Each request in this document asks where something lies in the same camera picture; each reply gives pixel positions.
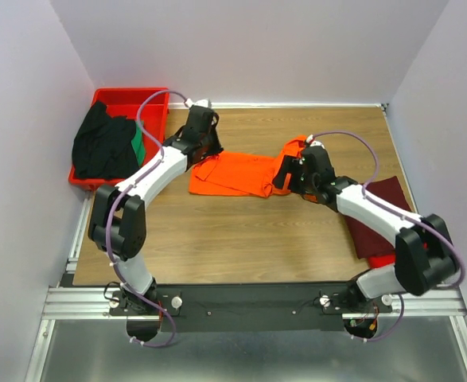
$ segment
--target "wooden tabletop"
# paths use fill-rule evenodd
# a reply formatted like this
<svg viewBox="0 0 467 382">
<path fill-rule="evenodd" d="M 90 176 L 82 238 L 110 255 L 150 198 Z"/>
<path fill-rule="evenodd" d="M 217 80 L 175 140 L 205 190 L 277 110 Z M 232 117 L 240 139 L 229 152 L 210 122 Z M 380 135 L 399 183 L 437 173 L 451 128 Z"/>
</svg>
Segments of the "wooden tabletop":
<svg viewBox="0 0 467 382">
<path fill-rule="evenodd" d="M 396 175 L 410 194 L 379 108 L 223 109 L 218 133 L 225 150 L 275 157 L 300 134 L 348 130 L 379 155 L 378 180 Z M 184 124 L 186 110 L 172 110 L 167 135 Z M 337 175 L 365 181 L 371 155 L 355 139 L 321 140 Z M 206 197 L 188 192 L 189 172 L 150 204 L 142 255 L 159 283 L 249 283 L 350 279 L 368 268 L 357 259 L 340 215 L 299 196 Z M 86 236 L 74 285 L 116 280 L 107 257 Z"/>
</svg>

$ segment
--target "green cloth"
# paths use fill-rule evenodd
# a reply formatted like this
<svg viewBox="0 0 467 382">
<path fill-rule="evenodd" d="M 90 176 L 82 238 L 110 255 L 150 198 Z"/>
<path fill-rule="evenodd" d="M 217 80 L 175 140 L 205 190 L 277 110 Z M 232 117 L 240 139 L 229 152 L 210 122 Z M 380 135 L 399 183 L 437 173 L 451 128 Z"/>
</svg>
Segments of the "green cloth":
<svg viewBox="0 0 467 382">
<path fill-rule="evenodd" d="M 146 150 L 145 146 L 143 145 L 143 134 L 141 130 L 139 130 L 139 127 L 136 126 L 136 135 L 134 138 L 132 138 L 132 141 L 130 141 L 130 144 L 132 145 L 132 149 L 134 150 L 134 153 L 136 154 L 136 159 L 138 160 L 138 164 L 141 166 L 143 164 L 143 161 L 145 160 L 145 155 L 146 155 Z"/>
</svg>

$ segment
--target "dark red cloth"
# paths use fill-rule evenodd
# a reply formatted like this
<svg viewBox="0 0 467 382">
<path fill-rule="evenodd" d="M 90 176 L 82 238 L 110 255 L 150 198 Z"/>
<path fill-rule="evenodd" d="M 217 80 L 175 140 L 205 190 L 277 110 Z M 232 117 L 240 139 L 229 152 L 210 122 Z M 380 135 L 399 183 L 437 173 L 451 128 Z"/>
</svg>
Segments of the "dark red cloth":
<svg viewBox="0 0 467 382">
<path fill-rule="evenodd" d="M 410 206 L 405 199 L 397 177 L 375 181 L 368 186 L 368 191 L 396 207 L 410 211 Z M 352 236 L 353 245 L 359 259 L 394 254 L 394 247 L 378 233 L 350 216 L 345 216 L 344 220 Z"/>
</svg>

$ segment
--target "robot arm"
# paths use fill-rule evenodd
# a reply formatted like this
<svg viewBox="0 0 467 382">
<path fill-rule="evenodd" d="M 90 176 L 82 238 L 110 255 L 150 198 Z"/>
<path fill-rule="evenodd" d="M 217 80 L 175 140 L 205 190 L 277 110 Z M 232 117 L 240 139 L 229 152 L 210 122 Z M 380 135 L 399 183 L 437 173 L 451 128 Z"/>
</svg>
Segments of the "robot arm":
<svg viewBox="0 0 467 382">
<path fill-rule="evenodd" d="M 116 198 L 131 187 L 119 203 L 122 217 L 115 216 L 111 226 L 111 247 L 121 276 L 139 294 L 154 299 L 155 281 L 146 269 L 141 251 L 146 239 L 145 210 L 150 202 L 176 177 L 210 155 L 220 153 L 216 132 L 219 116 L 198 101 L 189 109 L 187 122 L 163 143 L 164 157 L 153 158 L 137 173 L 116 187 L 103 185 L 95 194 L 88 237 L 106 251 L 107 217 Z"/>
<path fill-rule="evenodd" d="M 369 193 L 370 199 L 379 205 L 372 203 L 356 181 L 336 176 L 329 155 L 320 142 L 308 143 L 300 158 L 286 156 L 274 178 L 274 185 L 282 188 L 288 174 L 292 193 L 355 218 L 378 232 L 395 248 L 394 265 L 356 276 L 348 282 L 347 290 L 331 301 L 332 304 L 355 308 L 383 294 L 422 295 L 459 270 L 459 264 L 450 250 L 436 236 L 411 222 L 422 222 L 424 227 L 433 228 L 450 242 L 442 218 L 436 215 L 422 217 L 403 211 Z M 407 217 L 401 219 L 386 209 Z"/>
</svg>

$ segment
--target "orange shirt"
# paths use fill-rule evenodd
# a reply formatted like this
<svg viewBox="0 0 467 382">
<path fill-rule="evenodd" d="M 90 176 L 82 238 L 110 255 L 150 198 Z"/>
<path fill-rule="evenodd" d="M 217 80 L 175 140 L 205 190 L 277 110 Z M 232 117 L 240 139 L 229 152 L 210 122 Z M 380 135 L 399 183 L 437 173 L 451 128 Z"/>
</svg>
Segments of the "orange shirt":
<svg viewBox="0 0 467 382">
<path fill-rule="evenodd" d="M 285 155 L 300 157 L 304 142 L 304 135 L 291 139 L 276 158 L 228 151 L 208 157 L 191 170 L 189 192 L 223 196 L 287 195 L 290 193 L 287 188 L 290 175 L 283 189 L 276 189 L 272 180 Z"/>
</svg>

